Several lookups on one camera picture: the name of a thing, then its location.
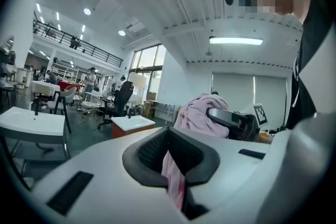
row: person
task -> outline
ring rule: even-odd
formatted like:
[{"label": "person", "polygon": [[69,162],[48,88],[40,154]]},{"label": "person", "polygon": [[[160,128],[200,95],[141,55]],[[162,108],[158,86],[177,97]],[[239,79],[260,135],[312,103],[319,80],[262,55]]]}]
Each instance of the person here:
[{"label": "person", "polygon": [[95,74],[96,69],[94,67],[90,68],[90,75],[88,77],[86,77],[86,88],[85,91],[86,92],[92,92],[93,90],[93,85],[94,85],[94,81],[96,80],[96,74]]},{"label": "person", "polygon": [[72,36],[70,40],[70,48],[77,50],[77,47],[80,47],[81,44],[77,41],[75,36]]},{"label": "person", "polygon": [[[233,2],[233,0],[225,1],[228,5]],[[299,73],[327,35],[332,24],[331,13],[325,0],[239,0],[239,4],[247,7],[261,7],[277,15],[294,15],[302,24],[302,39],[299,55],[293,67],[291,108],[286,125],[288,129],[292,129],[300,120],[311,117],[316,112]]]},{"label": "person", "polygon": [[117,82],[116,82],[116,85],[115,85],[115,91],[120,91],[120,89],[121,89],[121,86],[122,86],[122,84],[123,84],[123,82],[125,81],[125,76],[124,75],[122,75],[122,77],[120,78],[120,80],[118,80]]},{"label": "person", "polygon": [[52,84],[56,84],[56,76],[53,72],[51,72],[50,70],[47,71],[47,74],[49,75],[49,78],[46,79],[47,83],[52,83]]}]

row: black office chair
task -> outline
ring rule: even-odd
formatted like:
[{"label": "black office chair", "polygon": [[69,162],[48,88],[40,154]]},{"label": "black office chair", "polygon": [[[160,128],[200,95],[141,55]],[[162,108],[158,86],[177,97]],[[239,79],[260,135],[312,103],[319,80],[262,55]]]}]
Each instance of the black office chair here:
[{"label": "black office chair", "polygon": [[[104,116],[107,114],[109,115],[109,117],[126,116],[128,107],[126,106],[125,109],[125,105],[127,104],[128,100],[130,100],[131,95],[133,93],[133,89],[134,89],[133,82],[125,81],[120,91],[117,91],[115,93],[114,108],[104,109]],[[105,119],[104,117],[104,122],[98,125],[98,129],[100,129],[100,126],[109,123],[112,123],[112,121],[109,119]]]}]

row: white chair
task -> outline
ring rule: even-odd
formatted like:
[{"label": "white chair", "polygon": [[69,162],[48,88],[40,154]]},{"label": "white chair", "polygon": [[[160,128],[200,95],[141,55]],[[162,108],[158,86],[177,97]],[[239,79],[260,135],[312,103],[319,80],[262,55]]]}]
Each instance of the white chair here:
[{"label": "white chair", "polygon": [[74,96],[75,96],[76,91],[77,91],[76,87],[73,87],[69,91],[65,91],[65,92],[55,91],[54,96],[52,98],[52,101],[47,102],[47,106],[50,108],[50,114],[52,114],[52,110],[54,110],[54,114],[57,114],[58,110],[61,111],[62,115],[63,115],[63,112],[64,112],[64,116],[65,116],[65,120],[67,122],[69,133],[71,133],[71,129],[70,129],[70,124],[69,124],[69,120],[68,120],[66,105],[72,103],[72,101],[74,100]]}]

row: black slot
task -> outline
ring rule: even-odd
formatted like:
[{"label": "black slot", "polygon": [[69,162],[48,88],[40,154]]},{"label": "black slot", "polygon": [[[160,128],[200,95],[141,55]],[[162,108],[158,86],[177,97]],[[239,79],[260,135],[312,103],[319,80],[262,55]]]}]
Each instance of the black slot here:
[{"label": "black slot", "polygon": [[47,205],[65,216],[92,178],[93,174],[79,171],[54,195]]},{"label": "black slot", "polygon": [[240,150],[238,153],[257,159],[263,159],[265,157],[265,153],[250,150]]}]

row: red object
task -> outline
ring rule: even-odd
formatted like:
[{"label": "red object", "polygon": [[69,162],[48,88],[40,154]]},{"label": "red object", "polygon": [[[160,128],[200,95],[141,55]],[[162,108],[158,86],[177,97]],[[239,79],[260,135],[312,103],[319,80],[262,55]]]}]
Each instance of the red object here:
[{"label": "red object", "polygon": [[72,83],[69,83],[69,82],[65,82],[65,81],[59,81],[58,82],[58,85],[61,89],[61,91],[64,91],[64,89],[68,86],[75,86],[77,88],[77,91],[79,92],[79,89],[80,89],[80,85],[77,85],[77,84],[72,84]]}]

